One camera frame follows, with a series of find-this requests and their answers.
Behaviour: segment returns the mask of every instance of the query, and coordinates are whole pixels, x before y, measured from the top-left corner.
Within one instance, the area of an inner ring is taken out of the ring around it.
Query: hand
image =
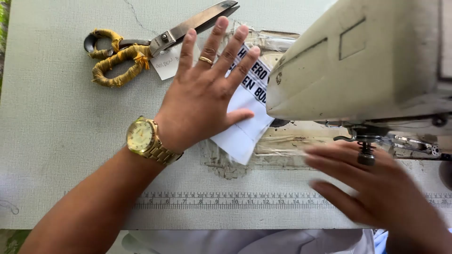
[[[219,17],[201,56],[215,60],[227,26],[227,18]],[[248,109],[227,113],[233,93],[259,57],[259,48],[251,48],[228,78],[225,78],[247,35],[248,28],[240,26],[213,66],[205,61],[198,61],[195,67],[192,67],[192,63],[196,31],[191,29],[185,35],[179,68],[154,119],[158,125],[159,138],[166,148],[182,153],[197,142],[254,116]]]
[[[356,195],[321,180],[310,186],[354,222],[408,236],[426,248],[450,240],[444,222],[403,168],[381,149],[374,152],[374,166],[361,165],[359,148],[338,141],[306,150],[306,164],[352,187]]]

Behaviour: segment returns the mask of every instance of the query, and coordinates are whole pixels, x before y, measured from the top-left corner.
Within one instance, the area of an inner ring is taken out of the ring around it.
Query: sewing machine
[[[389,131],[450,135],[452,0],[338,0],[273,68],[267,113],[345,127],[358,162]]]

